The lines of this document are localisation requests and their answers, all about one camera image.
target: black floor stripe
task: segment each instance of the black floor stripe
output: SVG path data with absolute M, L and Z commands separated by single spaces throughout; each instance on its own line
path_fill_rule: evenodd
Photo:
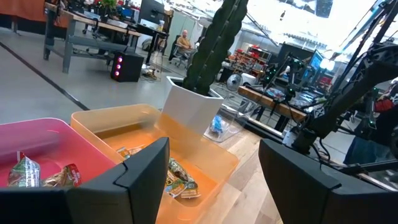
M 74 98 L 70 93 L 68 93 L 66 90 L 64 90 L 62 87 L 57 85 L 53 80 L 51 80 L 49 77 L 45 76 L 41 71 L 33 67 L 33 65 L 29 64 L 25 59 L 23 59 L 21 56 L 16 54 L 13 50 L 11 50 L 9 47 L 4 45 L 2 42 L 0 42 L 0 46 L 4 49 L 6 49 L 12 56 L 14 56 L 16 59 L 18 59 L 20 62 L 22 62 L 26 67 L 30 68 L 34 73 L 36 73 L 38 76 L 40 76 L 44 81 L 46 81 L 48 84 L 52 85 L 56 90 L 58 90 L 62 95 L 64 95 L 66 98 L 68 98 L 72 103 L 76 104 L 78 107 L 80 107 L 82 110 L 90 110 L 87 106 L 85 106 L 83 103 L 78 101 L 76 98 Z

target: cactus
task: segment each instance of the cactus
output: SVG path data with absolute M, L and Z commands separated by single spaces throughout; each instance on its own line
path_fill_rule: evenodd
M 198 52 L 188 67 L 182 86 L 190 91 L 208 96 L 210 85 L 221 69 L 229 48 L 240 31 L 242 20 L 248 12 L 249 0 L 224 0 L 199 45 Z

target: computer tower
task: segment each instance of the computer tower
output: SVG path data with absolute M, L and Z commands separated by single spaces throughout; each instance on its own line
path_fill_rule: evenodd
M 116 52 L 113 58 L 111 78 L 118 82 L 138 82 L 144 58 L 138 54 Z

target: orange bin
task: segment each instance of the orange bin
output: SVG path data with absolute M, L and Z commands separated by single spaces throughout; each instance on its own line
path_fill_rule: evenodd
M 120 106 L 72 114 L 71 126 L 115 164 L 116 150 L 143 148 L 170 138 L 170 156 L 195 179 L 201 196 L 172 198 L 164 193 L 156 223 L 195 223 L 212 204 L 238 164 L 238 158 L 149 105 Z

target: workbench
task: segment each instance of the workbench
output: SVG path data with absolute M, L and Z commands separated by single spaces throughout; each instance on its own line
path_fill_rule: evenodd
M 280 114 L 279 120 L 275 125 L 276 131 L 283 132 L 289 120 L 292 119 L 292 116 L 294 121 L 299 122 L 307 115 L 306 113 L 296 110 L 284 103 L 276 105 L 272 98 L 262 95 L 254 90 L 250 90 L 245 86 L 239 87 L 238 94 L 261 105 L 260 112 L 256 118 L 257 121 L 260 120 L 265 108 L 273 109 L 275 107 L 274 112 Z
M 133 31 L 133 30 L 127 30 L 127 29 L 124 29 L 121 27 L 109 25 L 104 22 L 99 22 L 98 27 L 103 27 L 106 29 L 111 29 L 115 32 L 122 32 L 124 34 L 128 34 L 129 38 L 130 38 L 130 40 L 129 40 L 130 47 L 128 47 L 126 45 L 122 45 L 122 44 L 114 44 L 111 42 L 104 42 L 104 41 L 95 40 L 95 39 L 91 39 L 91 38 L 78 37 L 75 35 L 76 22 L 82 22 L 82 23 L 89 24 L 92 26 L 95 26 L 96 22 L 92 19 L 83 17 L 80 14 L 75 14 L 75 13 L 60 9 L 59 16 L 67 19 L 68 28 L 67 28 L 67 35 L 65 38 L 65 48 L 63 50 L 63 53 L 59 52 L 59 51 L 55 50 L 55 48 L 54 48 L 54 35 L 53 35 L 54 23 L 57 20 L 57 6 L 46 2 L 45 8 L 47 9 L 47 21 L 46 21 L 46 27 L 45 27 L 43 58 L 44 58 L 44 60 L 48 60 L 49 56 L 50 56 L 50 52 L 53 52 L 60 57 L 63 57 L 63 62 L 62 62 L 62 72 L 63 73 L 69 72 L 71 57 L 97 58 L 97 59 L 103 59 L 103 60 L 108 60 L 108 61 L 112 60 L 112 58 L 109 58 L 104 55 L 85 54 L 85 53 L 78 53 L 78 52 L 74 53 L 73 52 L 74 45 L 82 45 L 82 46 L 87 46 L 87 47 L 91 47 L 91 48 L 111 50 L 111 51 L 120 51 L 120 52 L 125 51 L 128 54 L 133 54 L 136 51 L 136 42 L 137 42 L 137 38 L 139 36 L 141 36 L 140 33 Z
M 258 158 L 260 140 L 261 137 L 244 129 L 219 143 L 238 157 L 239 164 L 198 224 L 283 224 L 262 173 Z M 397 191 L 366 174 L 358 174 L 357 177 L 382 189 Z

